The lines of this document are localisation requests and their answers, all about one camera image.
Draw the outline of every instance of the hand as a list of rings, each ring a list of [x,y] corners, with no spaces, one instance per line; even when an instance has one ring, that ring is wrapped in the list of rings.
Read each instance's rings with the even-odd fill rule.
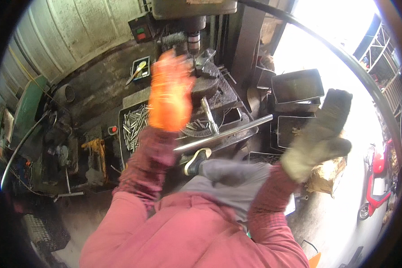
[[[149,125],[171,132],[182,129],[191,118],[194,83],[185,55],[163,53],[152,67]]]
[[[280,159],[291,179],[304,182],[316,165],[350,152],[350,141],[338,135],[347,120],[352,98],[347,91],[329,89],[316,118],[304,127]]]

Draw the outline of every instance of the sneaker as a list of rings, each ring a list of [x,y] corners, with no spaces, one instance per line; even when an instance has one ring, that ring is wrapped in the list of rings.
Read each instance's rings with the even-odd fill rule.
[[[211,149],[210,148],[202,148],[199,149],[194,156],[189,160],[188,163],[185,165],[185,175],[186,176],[191,176],[191,175],[198,175],[198,168],[201,164],[202,161],[207,160],[211,155]]]

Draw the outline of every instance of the red motorcycle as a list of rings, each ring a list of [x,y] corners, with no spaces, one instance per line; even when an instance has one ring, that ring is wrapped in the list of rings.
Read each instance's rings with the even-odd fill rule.
[[[375,209],[384,204],[391,196],[391,192],[395,190],[396,183],[391,178],[389,168],[389,155],[392,146],[393,143],[390,139],[385,143],[383,152],[378,151],[375,144],[371,144],[368,149],[367,156],[364,159],[365,168],[367,168],[366,200],[368,202],[359,208],[359,220],[366,220],[371,217]]]

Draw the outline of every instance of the wire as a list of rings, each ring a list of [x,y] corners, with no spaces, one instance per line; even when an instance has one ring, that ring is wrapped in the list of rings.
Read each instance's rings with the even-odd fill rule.
[[[49,196],[49,195],[43,195],[43,194],[41,194],[41,193],[36,193],[35,191],[31,190],[30,187],[28,187],[28,186],[22,181],[22,179],[19,177],[19,175],[16,175],[16,173],[15,173],[12,169],[11,169],[10,171],[11,171],[11,173],[12,173],[17,179],[19,179],[19,181],[22,183],[22,185],[24,185],[25,188],[27,188],[27,190],[29,190],[29,191],[32,192],[33,194],[36,194],[36,195],[38,195],[38,196]]]
[[[311,245],[311,246],[317,251],[317,253],[318,253],[318,250],[316,249],[316,247],[315,247],[313,244],[311,244],[310,242],[308,242],[308,241],[305,240],[305,239],[303,239],[302,241],[305,242],[305,243],[307,243],[307,244],[309,244],[309,245]]]
[[[119,171],[119,169],[115,168],[114,166],[110,165],[111,168],[113,168],[116,172],[119,172],[119,174],[122,174],[122,172]]]
[[[0,183],[0,190],[3,190],[3,185],[4,185],[4,182],[5,182],[5,179],[6,179],[6,175],[7,175],[8,171],[9,171],[9,169],[11,167],[11,163],[13,162],[13,159],[15,158],[16,154],[18,153],[19,149],[21,149],[22,145],[27,140],[28,136],[30,136],[30,134],[33,132],[33,130],[37,127],[37,125],[39,125],[40,122],[43,119],[45,119],[47,115],[49,115],[49,111],[46,111],[45,114],[42,115],[42,117],[39,119],[39,121],[37,121],[36,124],[34,124],[34,126],[32,126],[32,128],[25,134],[25,136],[19,142],[18,146],[15,148],[15,151],[12,153],[8,164],[6,165],[6,169],[3,172],[2,181]]]
[[[53,100],[56,104],[58,104],[59,106],[61,106],[61,108],[63,108],[64,110],[66,110],[66,112],[68,112],[70,114],[70,111],[64,107],[63,105],[61,105],[60,103],[58,103],[56,100],[54,100],[53,97],[51,97],[51,95],[49,95],[46,91],[43,90],[43,88],[37,83],[37,81],[32,77],[32,75],[27,71],[27,69],[25,68],[25,66],[22,64],[22,62],[18,59],[18,57],[16,56],[15,52],[12,50],[11,46],[8,45],[9,51],[11,52],[12,56],[15,58],[15,60],[18,62],[18,64],[21,66],[22,70],[24,70],[24,72],[28,75],[28,77],[37,84],[37,86],[40,88],[41,91],[43,91],[43,93],[49,97],[51,100]]]

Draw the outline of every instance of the screwdriver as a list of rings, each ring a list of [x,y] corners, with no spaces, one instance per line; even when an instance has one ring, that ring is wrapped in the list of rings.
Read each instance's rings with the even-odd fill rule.
[[[137,69],[135,70],[135,72],[133,73],[133,75],[131,76],[131,78],[128,79],[128,81],[125,83],[125,86],[127,86],[129,83],[131,83],[131,81],[134,79],[134,77],[141,71],[141,69],[143,69],[146,66],[146,62],[142,61],[140,62],[140,64],[138,65]]]

